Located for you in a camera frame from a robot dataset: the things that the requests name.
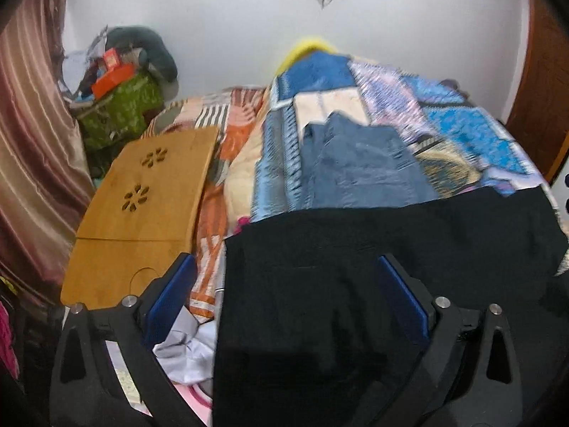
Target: flower-shaped cutout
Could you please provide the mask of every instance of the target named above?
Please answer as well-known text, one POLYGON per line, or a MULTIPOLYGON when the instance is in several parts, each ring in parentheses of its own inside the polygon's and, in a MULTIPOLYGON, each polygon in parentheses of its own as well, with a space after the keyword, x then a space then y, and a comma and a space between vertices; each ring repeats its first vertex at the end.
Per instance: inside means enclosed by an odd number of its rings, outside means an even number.
POLYGON ((150 187, 148 186, 141 186, 136 185, 134 187, 134 191, 127 192, 124 195, 124 203, 122 205, 122 209, 134 212, 138 208, 138 206, 144 204, 148 200, 148 192, 150 191, 150 187))
POLYGON ((168 154, 168 149, 157 147, 154 151, 146 154, 146 157, 142 160, 142 163, 140 165, 143 167, 152 168, 155 163, 162 162, 164 159, 166 159, 166 154, 168 154))

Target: blue gripper pad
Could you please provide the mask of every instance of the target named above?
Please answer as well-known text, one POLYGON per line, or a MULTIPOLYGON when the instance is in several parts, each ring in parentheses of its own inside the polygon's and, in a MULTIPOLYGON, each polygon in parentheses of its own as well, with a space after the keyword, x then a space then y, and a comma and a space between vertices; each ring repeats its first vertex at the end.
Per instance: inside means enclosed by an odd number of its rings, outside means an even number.
POLYGON ((383 295, 405 336, 425 349, 429 345, 435 320, 432 297, 420 281, 409 277, 393 255, 381 256, 378 267, 383 295))
POLYGON ((140 328, 147 348, 166 340, 196 279, 196 260, 180 254, 166 274, 153 280, 141 295, 140 328))

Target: black garment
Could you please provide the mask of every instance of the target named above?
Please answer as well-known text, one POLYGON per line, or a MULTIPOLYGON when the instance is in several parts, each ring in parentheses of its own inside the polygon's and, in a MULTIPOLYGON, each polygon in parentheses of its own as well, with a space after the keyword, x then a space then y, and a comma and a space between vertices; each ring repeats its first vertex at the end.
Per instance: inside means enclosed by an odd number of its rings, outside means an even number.
POLYGON ((554 277, 566 250, 540 188, 291 212, 245 226, 227 239, 213 423, 368 425, 418 356, 374 280, 383 253, 434 296, 503 307, 528 408, 569 352, 569 298, 554 277))

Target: satin curtain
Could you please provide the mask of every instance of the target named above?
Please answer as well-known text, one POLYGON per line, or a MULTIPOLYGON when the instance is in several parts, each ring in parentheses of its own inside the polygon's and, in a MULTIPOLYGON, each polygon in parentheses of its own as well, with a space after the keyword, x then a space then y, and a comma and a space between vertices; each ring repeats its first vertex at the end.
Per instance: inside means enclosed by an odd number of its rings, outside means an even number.
POLYGON ((0 35, 0 273, 59 302, 93 195, 78 124, 56 84, 65 0, 23 0, 0 35))

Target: ventilation hole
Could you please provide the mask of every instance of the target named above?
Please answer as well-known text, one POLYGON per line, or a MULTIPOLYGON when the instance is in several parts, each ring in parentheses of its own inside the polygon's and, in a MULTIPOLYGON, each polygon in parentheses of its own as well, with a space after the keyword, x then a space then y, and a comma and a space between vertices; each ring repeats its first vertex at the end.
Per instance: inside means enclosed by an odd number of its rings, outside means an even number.
POLYGON ((73 380, 81 380, 87 375, 85 363, 83 362, 83 352, 81 352, 81 340, 77 330, 72 329, 69 331, 67 342, 65 343, 62 371, 59 375, 62 384, 72 382, 73 380))
POLYGON ((498 330, 494 331, 486 377, 505 384, 511 382, 510 363, 507 360, 506 343, 504 342, 504 335, 498 330))

